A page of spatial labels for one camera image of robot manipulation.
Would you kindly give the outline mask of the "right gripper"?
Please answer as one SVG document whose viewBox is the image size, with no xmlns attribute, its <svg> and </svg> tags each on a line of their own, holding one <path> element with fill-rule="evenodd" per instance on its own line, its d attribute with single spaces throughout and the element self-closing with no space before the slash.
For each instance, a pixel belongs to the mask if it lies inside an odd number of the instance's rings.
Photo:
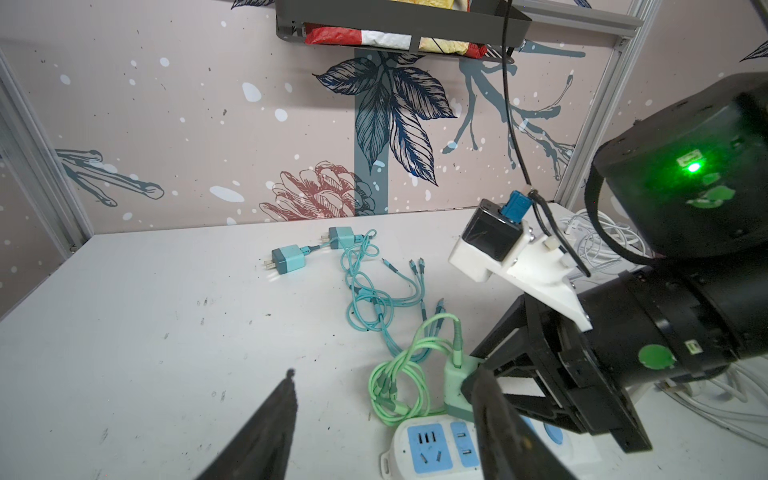
<svg viewBox="0 0 768 480">
<path fill-rule="evenodd" d="M 579 434 L 609 434 L 626 453 L 652 443 L 627 388 L 642 365 L 613 335 L 606 342 L 529 294 L 519 296 L 470 356 L 495 378 L 529 378 L 540 396 L 507 394 L 520 414 Z"/>
</svg>

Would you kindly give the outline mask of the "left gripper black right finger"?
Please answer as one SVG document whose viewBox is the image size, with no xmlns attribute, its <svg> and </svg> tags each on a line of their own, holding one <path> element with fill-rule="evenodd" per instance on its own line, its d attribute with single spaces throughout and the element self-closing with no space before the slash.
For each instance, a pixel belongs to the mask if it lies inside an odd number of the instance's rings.
<svg viewBox="0 0 768 480">
<path fill-rule="evenodd" d="M 491 372 L 475 371 L 470 403 L 484 479 L 574 477 L 506 400 Z"/>
</svg>

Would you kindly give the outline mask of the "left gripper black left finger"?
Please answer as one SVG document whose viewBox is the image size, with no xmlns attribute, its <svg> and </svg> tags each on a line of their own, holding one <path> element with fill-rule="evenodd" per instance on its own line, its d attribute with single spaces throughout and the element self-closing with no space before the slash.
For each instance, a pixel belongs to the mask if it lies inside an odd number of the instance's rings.
<svg viewBox="0 0 768 480">
<path fill-rule="evenodd" d="M 294 376 L 294 369 L 286 372 L 199 480 L 285 478 L 298 412 Z"/>
</svg>

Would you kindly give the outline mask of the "green charger adapter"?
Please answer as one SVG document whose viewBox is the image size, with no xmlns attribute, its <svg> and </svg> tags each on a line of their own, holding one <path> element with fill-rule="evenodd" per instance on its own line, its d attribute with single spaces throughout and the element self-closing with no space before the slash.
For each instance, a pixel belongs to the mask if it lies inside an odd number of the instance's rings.
<svg viewBox="0 0 768 480">
<path fill-rule="evenodd" d="M 483 363 L 482 360 L 463 355 L 461 367 L 456 367 L 453 357 L 450 356 L 443 370 L 443 401 L 447 415 L 459 418 L 466 422 L 473 422 L 473 407 L 462 393 L 462 385 Z"/>
</svg>

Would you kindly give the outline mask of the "white blue power strip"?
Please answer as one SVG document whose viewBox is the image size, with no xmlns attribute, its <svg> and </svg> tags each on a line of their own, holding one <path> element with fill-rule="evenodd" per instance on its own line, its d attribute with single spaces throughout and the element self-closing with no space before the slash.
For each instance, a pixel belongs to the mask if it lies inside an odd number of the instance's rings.
<svg viewBox="0 0 768 480">
<path fill-rule="evenodd" d="M 595 479 L 605 470 L 590 436 L 525 418 L 543 444 L 579 479 Z M 384 479 L 481 479 L 475 425 L 450 415 L 409 419 L 394 432 L 380 456 Z"/>
</svg>

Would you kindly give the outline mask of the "teal charger adapter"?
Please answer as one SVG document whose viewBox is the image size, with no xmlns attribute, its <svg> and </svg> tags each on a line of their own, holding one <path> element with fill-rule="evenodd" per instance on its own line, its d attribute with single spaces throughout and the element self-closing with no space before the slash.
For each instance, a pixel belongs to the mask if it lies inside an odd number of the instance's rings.
<svg viewBox="0 0 768 480">
<path fill-rule="evenodd" d="M 357 243 L 357 236 L 351 227 L 330 227 L 321 236 L 321 243 L 334 250 L 344 250 L 353 247 Z"/>
<path fill-rule="evenodd" d="M 270 258 L 264 262 L 267 270 L 275 270 L 279 275 L 294 272 L 306 265 L 308 249 L 298 245 L 289 245 L 273 249 Z"/>
</svg>

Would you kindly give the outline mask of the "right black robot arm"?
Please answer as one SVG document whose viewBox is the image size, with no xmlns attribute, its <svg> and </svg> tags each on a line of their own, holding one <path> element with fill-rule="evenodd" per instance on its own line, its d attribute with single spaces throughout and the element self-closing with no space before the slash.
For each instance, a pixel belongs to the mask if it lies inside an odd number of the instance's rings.
<svg viewBox="0 0 768 480">
<path fill-rule="evenodd" d="M 631 386 L 707 380 L 767 351 L 767 76 L 725 77 L 635 123 L 597 151 L 585 187 L 591 221 L 608 186 L 650 256 L 581 293 L 581 331 L 522 294 L 473 350 L 496 377 L 531 378 L 522 415 L 608 434 L 627 453 L 652 445 Z"/>
</svg>

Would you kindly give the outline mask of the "red cassava chips bag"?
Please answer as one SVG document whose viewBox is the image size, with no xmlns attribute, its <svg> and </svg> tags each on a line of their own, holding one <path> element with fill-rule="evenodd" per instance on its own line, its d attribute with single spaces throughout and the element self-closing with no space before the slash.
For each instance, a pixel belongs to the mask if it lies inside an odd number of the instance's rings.
<svg viewBox="0 0 768 480">
<path fill-rule="evenodd" d="M 402 0 L 402 3 L 460 12 L 469 11 L 468 1 Z M 308 45 L 372 46 L 390 50 L 409 51 L 412 41 L 411 35 L 387 33 L 376 30 L 323 26 L 318 24 L 306 24 L 305 31 L 306 37 L 304 43 Z M 481 59 L 486 55 L 488 48 L 483 44 L 434 37 L 422 37 L 419 41 L 418 51 Z"/>
</svg>

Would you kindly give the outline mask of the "black wall basket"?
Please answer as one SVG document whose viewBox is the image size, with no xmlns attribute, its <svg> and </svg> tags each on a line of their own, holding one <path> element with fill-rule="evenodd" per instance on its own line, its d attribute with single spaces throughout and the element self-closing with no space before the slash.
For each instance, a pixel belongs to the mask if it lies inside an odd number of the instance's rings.
<svg viewBox="0 0 768 480">
<path fill-rule="evenodd" d="M 460 12 L 402 1 L 277 1 L 276 33 L 302 43 L 306 24 L 405 34 L 412 36 L 409 51 L 347 47 L 410 54 L 435 54 L 418 51 L 422 37 L 483 44 L 486 54 L 492 47 L 504 53 L 524 43 L 532 19 L 510 2 L 468 2 L 469 11 Z"/>
</svg>

